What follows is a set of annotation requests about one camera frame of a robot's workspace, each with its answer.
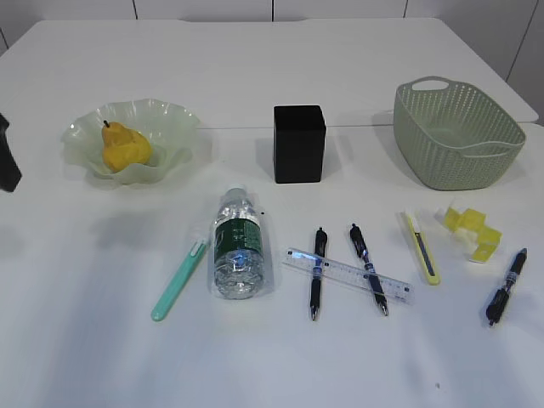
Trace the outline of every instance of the clear ruler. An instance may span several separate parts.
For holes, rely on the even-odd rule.
[[[296,248],[287,248],[282,254],[281,262],[301,269],[308,274],[313,273],[315,261],[321,261],[323,276],[334,281],[344,283],[349,286],[358,287],[368,292],[374,292],[368,281],[369,273],[364,269],[355,268],[345,263],[339,263],[327,258],[322,258],[313,253],[300,251]],[[387,299],[396,299],[403,303],[412,303],[414,298],[414,288],[409,283],[401,280],[388,278],[387,276],[374,274],[382,284],[383,294]]]

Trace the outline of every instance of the green bottle label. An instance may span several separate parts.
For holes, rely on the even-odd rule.
[[[249,249],[263,255],[261,229],[249,219],[230,219],[215,230],[215,259],[237,249]]]

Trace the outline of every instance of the woven plastic basket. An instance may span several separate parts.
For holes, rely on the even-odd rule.
[[[445,88],[416,90],[440,81]],[[495,183],[525,143],[519,125],[473,85],[426,76],[397,88],[394,137],[416,176],[436,190]]]

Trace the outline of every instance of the white wall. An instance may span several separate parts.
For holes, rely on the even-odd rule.
[[[39,20],[134,19],[132,0],[0,0],[0,27],[11,46]]]
[[[139,19],[271,21],[272,0],[135,0]]]
[[[544,125],[544,1],[540,1],[508,84],[540,115]]]
[[[537,0],[408,0],[406,17],[443,20],[506,79]]]
[[[276,21],[402,17],[406,0],[275,0]]]

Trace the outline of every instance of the glass bowl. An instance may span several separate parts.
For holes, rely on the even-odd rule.
[[[102,160],[104,121],[120,122],[142,133],[153,148],[149,161],[112,172]],[[155,183],[172,168],[190,161],[199,123],[183,106],[157,99],[116,102],[76,119],[62,135],[62,141],[71,163],[88,168],[97,177],[121,184]]]

